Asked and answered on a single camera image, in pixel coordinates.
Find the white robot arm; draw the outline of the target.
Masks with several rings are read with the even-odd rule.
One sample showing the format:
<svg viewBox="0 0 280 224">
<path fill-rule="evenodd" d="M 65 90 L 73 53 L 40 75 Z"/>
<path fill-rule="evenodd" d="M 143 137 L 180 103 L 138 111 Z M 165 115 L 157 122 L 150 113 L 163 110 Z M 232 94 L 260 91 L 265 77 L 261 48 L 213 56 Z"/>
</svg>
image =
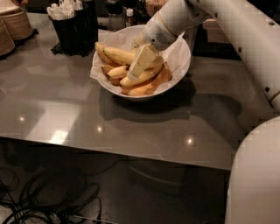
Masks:
<svg viewBox="0 0 280 224">
<path fill-rule="evenodd" d="M 214 18 L 248 69 L 242 96 L 280 109 L 280 26 L 247 0 L 169 0 L 136 43 L 163 51 L 182 31 Z M 280 224 L 280 116 L 242 140 L 231 168 L 225 224 Z"/>
</svg>

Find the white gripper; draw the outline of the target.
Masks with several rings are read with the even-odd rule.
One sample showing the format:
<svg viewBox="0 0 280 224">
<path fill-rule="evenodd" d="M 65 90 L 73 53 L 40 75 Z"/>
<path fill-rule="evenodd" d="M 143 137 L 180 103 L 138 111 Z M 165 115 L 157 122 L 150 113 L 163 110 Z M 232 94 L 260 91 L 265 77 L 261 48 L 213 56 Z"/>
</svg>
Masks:
<svg viewBox="0 0 280 224">
<path fill-rule="evenodd" d="M 140 76 L 144 67 L 158 56 L 158 50 L 166 50 L 182 32 L 209 18 L 193 1 L 196 0 L 168 0 L 146 23 L 135 38 L 140 46 L 127 73 L 130 80 L 134 81 Z"/>
</svg>

